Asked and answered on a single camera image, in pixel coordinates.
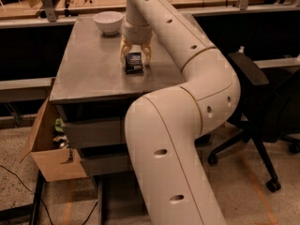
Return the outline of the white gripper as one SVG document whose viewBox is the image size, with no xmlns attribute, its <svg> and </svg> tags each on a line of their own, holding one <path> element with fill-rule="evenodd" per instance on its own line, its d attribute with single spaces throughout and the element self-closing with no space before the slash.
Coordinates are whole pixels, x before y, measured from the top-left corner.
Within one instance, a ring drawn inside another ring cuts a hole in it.
<svg viewBox="0 0 300 225">
<path fill-rule="evenodd" d="M 149 66 L 151 61 L 151 44 L 147 43 L 152 38 L 152 29 L 149 25 L 138 26 L 129 23 L 127 20 L 122 24 L 122 39 L 120 44 L 120 62 L 126 61 L 126 55 L 131 51 L 132 45 L 141 45 L 142 53 L 145 56 L 144 63 Z"/>
</svg>

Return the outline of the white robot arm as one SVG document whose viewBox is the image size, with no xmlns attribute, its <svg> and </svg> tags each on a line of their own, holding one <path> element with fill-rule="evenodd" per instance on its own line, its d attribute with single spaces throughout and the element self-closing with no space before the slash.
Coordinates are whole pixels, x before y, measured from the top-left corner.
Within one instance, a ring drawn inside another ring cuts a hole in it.
<svg viewBox="0 0 300 225">
<path fill-rule="evenodd" d="M 233 67 L 166 0 L 128 0 L 147 20 L 184 82 L 127 110 L 127 148 L 153 225 L 227 225 L 194 142 L 226 122 L 240 98 Z"/>
</svg>

